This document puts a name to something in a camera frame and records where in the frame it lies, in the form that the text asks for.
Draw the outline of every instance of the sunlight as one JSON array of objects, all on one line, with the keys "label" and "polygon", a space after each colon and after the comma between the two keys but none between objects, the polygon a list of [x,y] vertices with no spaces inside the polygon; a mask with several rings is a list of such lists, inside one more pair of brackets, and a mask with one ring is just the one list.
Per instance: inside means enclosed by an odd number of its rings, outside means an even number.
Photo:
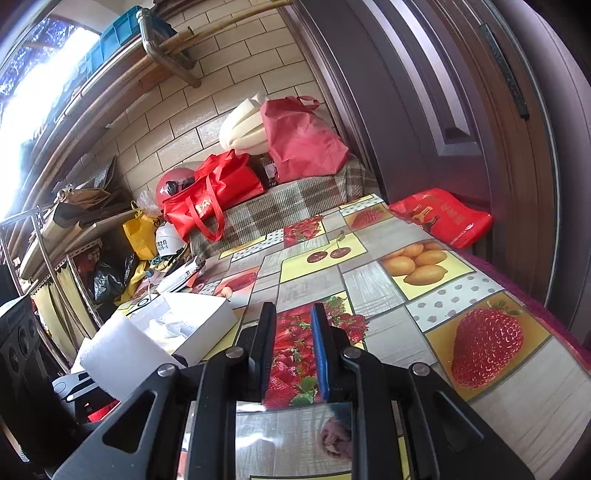
[{"label": "sunlight", "polygon": [[42,126],[74,66],[98,39],[97,34],[78,28],[49,62],[35,66],[14,90],[0,126],[0,151],[5,178],[0,189],[0,218],[10,208],[12,198],[21,184],[20,145],[32,139]]}]

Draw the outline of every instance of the black clamp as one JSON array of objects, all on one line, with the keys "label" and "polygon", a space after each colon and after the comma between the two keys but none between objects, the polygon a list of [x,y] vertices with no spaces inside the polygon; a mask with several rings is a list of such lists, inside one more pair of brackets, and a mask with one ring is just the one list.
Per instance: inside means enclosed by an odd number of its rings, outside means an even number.
[{"label": "black clamp", "polygon": [[[327,402],[351,402],[353,480],[402,480],[397,402],[416,480],[533,480],[503,440],[423,363],[385,365],[352,347],[324,308],[311,315],[319,389]],[[234,480],[236,402],[261,402],[268,387],[275,306],[257,326],[207,362],[160,366],[62,464],[54,480],[173,480],[191,402],[196,402],[186,480]]]}]

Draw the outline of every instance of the box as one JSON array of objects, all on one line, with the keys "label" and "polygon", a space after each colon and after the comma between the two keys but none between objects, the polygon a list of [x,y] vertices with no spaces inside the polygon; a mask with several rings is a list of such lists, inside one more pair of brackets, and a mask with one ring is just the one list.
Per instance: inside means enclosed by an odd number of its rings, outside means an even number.
[{"label": "box", "polygon": [[225,298],[196,293],[163,293],[133,314],[131,321],[145,332],[151,319],[165,315],[184,323],[181,331],[189,333],[174,351],[185,357],[189,366],[198,364],[238,322]]}]

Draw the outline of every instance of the cherry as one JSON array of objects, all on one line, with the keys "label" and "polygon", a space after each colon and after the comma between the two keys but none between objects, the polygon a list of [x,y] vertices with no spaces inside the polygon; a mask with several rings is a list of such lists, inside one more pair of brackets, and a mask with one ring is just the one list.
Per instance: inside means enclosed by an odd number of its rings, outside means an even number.
[{"label": "cherry", "polygon": [[319,262],[324,257],[326,257],[326,255],[328,255],[326,252],[315,252],[308,257],[307,262],[308,263]]},{"label": "cherry", "polygon": [[351,249],[349,247],[341,247],[341,248],[337,248],[336,250],[333,250],[330,253],[330,256],[332,258],[342,258],[345,255],[347,255],[349,252],[351,252]]}]

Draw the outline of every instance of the fruit pattern tablecloth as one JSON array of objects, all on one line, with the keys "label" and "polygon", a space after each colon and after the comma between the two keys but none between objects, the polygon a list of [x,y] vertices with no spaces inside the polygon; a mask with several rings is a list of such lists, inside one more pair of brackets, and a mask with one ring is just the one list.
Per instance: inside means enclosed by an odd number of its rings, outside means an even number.
[{"label": "fruit pattern tablecloth", "polygon": [[[541,478],[556,470],[582,432],[545,429],[574,417],[584,428],[591,417],[582,400],[591,395],[588,372],[544,322],[374,194],[208,259],[186,291],[223,294],[240,318],[207,358],[254,325],[265,301],[275,303],[267,410],[320,402],[310,307],[321,302],[351,344],[382,362],[429,364]],[[580,396],[566,406],[554,392],[569,382]]]}]

